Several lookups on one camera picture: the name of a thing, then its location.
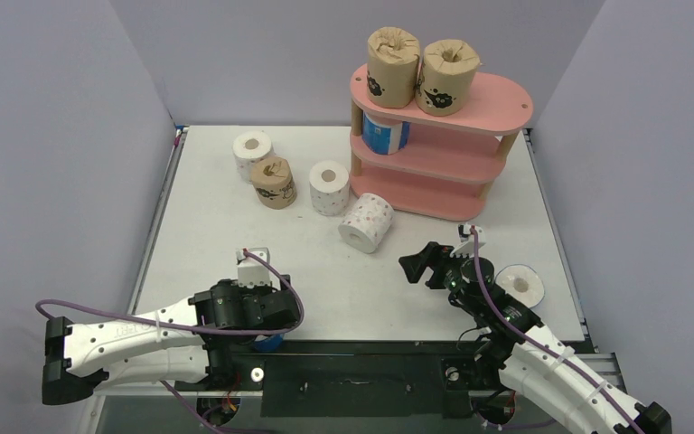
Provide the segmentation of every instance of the bottom shelf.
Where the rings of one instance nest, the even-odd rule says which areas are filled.
[[[428,176],[362,165],[360,176],[350,174],[356,195],[374,193],[395,210],[464,222],[479,214],[485,201],[476,196],[483,186],[459,184]]]

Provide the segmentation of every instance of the pink shelf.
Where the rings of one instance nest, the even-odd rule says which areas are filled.
[[[350,146],[377,167],[466,184],[492,181],[506,163],[494,157],[496,137],[427,125],[412,125],[406,147],[389,156],[375,154],[361,136],[350,135]]]
[[[396,210],[455,222],[472,219],[485,206],[476,197],[480,185],[452,183],[371,165],[363,165],[360,176],[350,175],[350,184],[356,195],[378,194]]]
[[[525,89],[512,80],[485,72],[474,74],[466,106],[453,115],[443,117],[428,115],[413,100],[404,108],[377,106],[368,97],[366,76],[366,65],[363,65],[352,75],[350,92],[355,104],[369,115],[502,136],[519,131],[533,114],[533,101]]]

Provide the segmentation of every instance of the toilet paper roll in brown paper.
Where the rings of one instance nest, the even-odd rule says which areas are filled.
[[[480,56],[464,41],[444,39],[424,49],[417,82],[416,102],[433,116],[456,113],[469,99]]]
[[[259,201],[268,208],[280,210],[296,199],[291,167],[279,156],[271,156],[256,163],[251,169],[251,183],[257,190]]]
[[[418,39],[398,27],[382,27],[369,38],[369,99],[400,109],[414,98],[419,61]]]

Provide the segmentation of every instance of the white table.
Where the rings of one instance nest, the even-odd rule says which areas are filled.
[[[292,166],[299,197],[284,210],[262,205],[236,172],[231,144],[250,129],[267,132]],[[471,317],[448,305],[447,291],[408,284],[398,264],[428,241],[456,244],[456,223],[398,212],[379,249],[367,255],[342,242],[340,217],[313,210],[310,167],[330,159],[349,168],[349,134],[348,127],[190,127],[136,312],[235,278],[235,249],[266,246],[305,304],[304,323],[287,339],[450,341],[472,327]],[[485,231],[482,256],[497,271],[517,263],[533,267],[546,288],[534,311],[560,339],[583,340],[522,135],[474,222]]]

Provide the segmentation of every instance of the shelf leg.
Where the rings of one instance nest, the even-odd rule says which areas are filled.
[[[352,101],[352,135],[360,136],[363,134],[363,110]]]
[[[363,162],[355,153],[352,153],[352,175],[360,176],[363,173]]]
[[[514,141],[517,139],[517,135],[520,133],[521,131],[518,131],[502,137],[502,141],[499,142],[499,147],[496,148],[496,158],[500,160],[507,159],[507,155],[510,153],[512,145],[514,145]],[[480,193],[477,194],[477,198],[484,201],[488,197],[491,187],[493,187],[493,181],[489,182],[488,184],[484,184],[483,188],[480,190]]]

